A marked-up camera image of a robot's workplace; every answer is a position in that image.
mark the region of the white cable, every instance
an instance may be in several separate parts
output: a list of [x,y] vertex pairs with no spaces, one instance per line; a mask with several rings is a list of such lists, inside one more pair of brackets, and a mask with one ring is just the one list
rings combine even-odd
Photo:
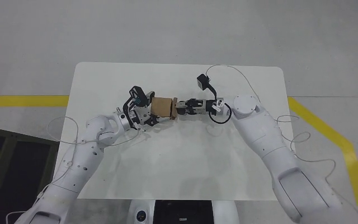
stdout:
[[9,214],[6,215],[6,224],[9,224],[9,215],[11,214],[16,214],[16,213],[25,213],[26,211],[19,211],[19,212],[10,212]]
[[213,67],[216,67],[216,66],[225,66],[225,67],[229,67],[229,68],[233,68],[235,69],[236,71],[238,71],[246,80],[246,82],[248,83],[248,85],[250,86],[251,90],[253,91],[253,93],[256,95],[257,99],[259,102],[261,102],[260,98],[258,97],[258,94],[255,92],[255,90],[253,89],[253,87],[251,86],[251,83],[249,82],[249,80],[246,78],[246,76],[244,75],[244,73],[242,73],[240,70],[238,70],[237,68],[235,68],[234,66],[227,66],[226,64],[215,64],[213,66],[210,66],[206,72],[205,72],[205,75],[208,76],[208,71],[209,69],[213,68]]
[[[57,120],[57,119],[60,119],[60,118],[68,118],[68,119],[72,120],[72,121],[76,124],[76,128],[77,128],[76,136],[77,136],[77,137],[76,137],[76,140],[75,140],[74,142],[65,142],[65,141],[62,141],[62,140],[60,140],[60,139],[55,138],[54,136],[52,136],[52,135],[50,134],[50,132],[49,132],[49,126],[50,126],[50,124],[51,124],[53,121],[55,121],[55,120]],[[47,125],[47,127],[46,127],[47,134],[48,134],[51,138],[53,138],[54,140],[56,140],[56,141],[58,141],[58,142],[62,142],[62,143],[66,143],[66,144],[74,144],[74,145],[83,144],[83,142],[77,142],[77,139],[78,139],[78,130],[79,130],[79,129],[78,129],[78,123],[77,123],[73,118],[70,118],[70,117],[68,117],[68,116],[59,116],[59,117],[57,117],[57,118],[55,118],[55,119],[52,119],[52,120],[49,122],[49,124]],[[123,144],[123,143],[125,143],[125,142],[128,142],[128,141],[133,140],[133,139],[136,138],[138,135],[139,135],[139,130],[137,130],[137,133],[136,133],[136,135],[135,135],[133,138],[130,138],[130,139],[128,139],[128,140],[125,140],[125,141],[120,142],[120,143],[117,143],[117,144],[111,144],[111,145],[106,146],[106,147],[118,146],[118,145],[120,145],[120,144]],[[94,140],[86,141],[85,143],[88,143],[88,142],[97,142],[97,143],[98,143],[98,140],[97,140],[97,139],[94,139]]]
[[[281,115],[281,116],[278,116],[277,119],[275,119],[275,121],[277,122],[277,124],[278,124],[279,122],[292,122],[292,121],[282,121],[282,120],[280,120],[280,118],[281,118],[281,117],[284,117],[284,116],[290,116],[290,117],[293,117],[293,118],[297,118],[297,120],[300,119],[298,116],[293,116],[293,115]],[[304,140],[301,140],[301,141],[295,141],[296,138],[298,138],[300,135],[305,134],[305,133],[308,134],[307,138],[305,138]],[[349,200],[347,200],[347,199],[346,199],[345,197],[343,197],[338,191],[336,191],[336,190],[332,187],[332,185],[329,183],[329,181],[328,181],[328,178],[333,174],[333,172],[334,172],[335,169],[336,169],[337,162],[336,162],[334,159],[332,159],[332,158],[324,158],[324,159],[321,159],[321,160],[305,160],[305,159],[299,157],[299,156],[296,154],[296,152],[292,149],[292,144],[293,144],[293,143],[302,143],[302,142],[305,142],[305,141],[307,141],[307,140],[311,137],[311,134],[310,134],[309,132],[301,132],[301,133],[297,134],[292,140],[289,140],[289,139],[286,138],[283,134],[282,134],[282,137],[285,138],[287,141],[290,142],[290,149],[291,149],[291,151],[294,153],[294,155],[295,155],[296,158],[298,158],[299,160],[301,160],[301,161],[303,161],[303,162],[326,162],[326,161],[331,161],[331,162],[333,162],[333,168],[332,168],[332,170],[329,172],[329,174],[324,177],[324,180],[325,180],[325,182],[328,184],[328,186],[330,186],[331,189],[332,189],[338,196],[340,196],[345,202],[347,202],[347,203],[354,209],[354,211],[358,214],[358,209],[357,209]]]

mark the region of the gray floor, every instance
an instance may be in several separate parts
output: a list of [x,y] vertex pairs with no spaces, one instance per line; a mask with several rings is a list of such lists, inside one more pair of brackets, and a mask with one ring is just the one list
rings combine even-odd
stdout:
[[[1,1],[0,95],[68,95],[82,61],[278,66],[288,95],[357,149],[357,24],[356,0]],[[64,113],[0,108],[0,128],[49,138],[47,123]],[[293,128],[313,133],[296,147],[300,155],[337,160],[332,185],[353,202],[339,148],[303,121]],[[59,136],[62,124],[52,131]],[[312,166],[325,175],[329,164]],[[277,202],[239,204],[242,223],[290,222]],[[91,206],[78,202],[72,222],[103,222]],[[105,214],[107,223],[123,220],[112,207]]]

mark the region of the white table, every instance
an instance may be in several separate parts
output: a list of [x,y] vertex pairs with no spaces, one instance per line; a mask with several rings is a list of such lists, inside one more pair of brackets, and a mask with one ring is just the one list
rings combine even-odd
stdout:
[[[212,99],[196,77],[207,65],[89,63],[76,66],[66,116],[85,129],[87,119],[122,108],[134,86],[157,97]],[[249,79],[274,118],[289,114],[284,75],[277,67],[236,66]],[[218,97],[251,94],[245,79],[228,67],[209,73]],[[290,123],[280,123],[293,137]],[[72,141],[75,126],[66,120],[63,141]],[[68,145],[61,143],[57,163]],[[208,116],[181,117],[148,128],[135,140],[105,149],[105,158],[79,198],[276,200],[261,159],[246,146],[233,124],[214,124]]]

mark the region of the yellow floor line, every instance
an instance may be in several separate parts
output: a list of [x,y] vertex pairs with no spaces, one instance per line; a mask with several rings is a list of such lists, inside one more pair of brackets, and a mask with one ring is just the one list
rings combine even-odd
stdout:
[[0,96],[0,106],[67,106],[69,96]]
[[[0,106],[67,106],[68,99],[69,96],[0,96]],[[358,204],[358,161],[353,144],[294,98],[288,97],[288,102],[292,111],[341,149]]]
[[289,106],[298,116],[310,124],[313,128],[323,134],[331,142],[336,144],[343,153],[348,175],[351,181],[353,193],[358,205],[358,161],[353,144],[344,136],[339,134],[319,117],[310,112],[307,108],[297,102],[294,98],[288,97]]

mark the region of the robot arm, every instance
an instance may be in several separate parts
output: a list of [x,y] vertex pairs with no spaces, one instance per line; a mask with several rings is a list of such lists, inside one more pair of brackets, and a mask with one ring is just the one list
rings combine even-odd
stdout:
[[341,213],[336,194],[323,179],[300,164],[284,143],[275,120],[254,96],[237,96],[232,110],[235,127],[268,168],[277,200],[292,221],[321,223],[323,213]]
[[[104,148],[130,129],[127,118],[122,115],[123,113],[100,115],[87,121],[86,131],[78,139],[80,144],[69,147],[54,181],[44,193],[40,193],[35,204],[20,216],[16,224],[66,223],[69,208],[101,163]],[[110,120],[117,124],[116,132]]]

